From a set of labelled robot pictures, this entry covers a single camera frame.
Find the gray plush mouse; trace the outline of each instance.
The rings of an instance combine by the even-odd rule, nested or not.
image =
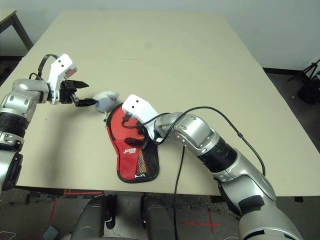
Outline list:
[[[119,97],[119,93],[113,93],[112,91],[102,91],[97,93],[93,99],[98,102],[94,105],[95,108],[101,112],[105,113],[105,119],[107,119],[107,114],[110,112],[117,102],[117,98]]]

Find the red bag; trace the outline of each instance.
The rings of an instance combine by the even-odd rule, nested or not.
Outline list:
[[[123,127],[124,116],[120,104],[111,111],[106,121],[106,129],[117,154],[118,177],[125,183],[151,181],[159,174],[158,146],[149,138],[144,127]],[[125,125],[139,123],[137,119],[130,118]]]

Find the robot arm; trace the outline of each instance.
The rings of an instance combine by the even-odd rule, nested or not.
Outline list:
[[[76,107],[90,106],[94,99],[79,100],[77,88],[88,87],[82,81],[63,80],[77,71],[67,54],[61,55],[51,65],[47,82],[35,79],[18,79],[0,104],[0,194],[12,188],[19,177],[23,156],[19,154],[24,136],[37,104],[74,102]]]
[[[158,115],[147,101],[136,95],[130,95],[122,109],[141,123]],[[181,114],[170,113],[148,123],[149,135],[163,138]],[[182,143],[209,169],[230,210],[241,216],[241,240],[302,240],[293,223],[277,208],[276,194],[268,180],[200,117],[182,116],[169,136]]]

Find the beige table surface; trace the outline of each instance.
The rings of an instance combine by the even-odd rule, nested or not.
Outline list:
[[[260,153],[278,196],[320,195],[319,153],[222,15],[64,11],[0,87],[0,96],[14,80],[37,72],[45,54],[63,53],[78,67],[71,79],[90,85],[78,90],[80,98],[111,90],[120,93],[120,101],[136,94],[159,113],[218,108]],[[195,114],[261,169],[219,115]],[[182,147],[173,141],[158,147],[160,173],[154,181],[124,183],[103,118],[94,107],[39,104],[24,138],[18,185],[172,193]],[[178,192],[219,195],[217,183],[189,151]]]
[[[0,8],[0,24],[15,14],[17,10],[13,8]]]

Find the white wall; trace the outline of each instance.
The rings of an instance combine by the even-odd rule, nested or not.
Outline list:
[[[0,8],[17,9],[34,43],[61,10],[210,12],[225,15],[263,67],[300,70],[320,57],[320,0],[0,0]],[[12,27],[0,35],[0,55],[26,52]]]

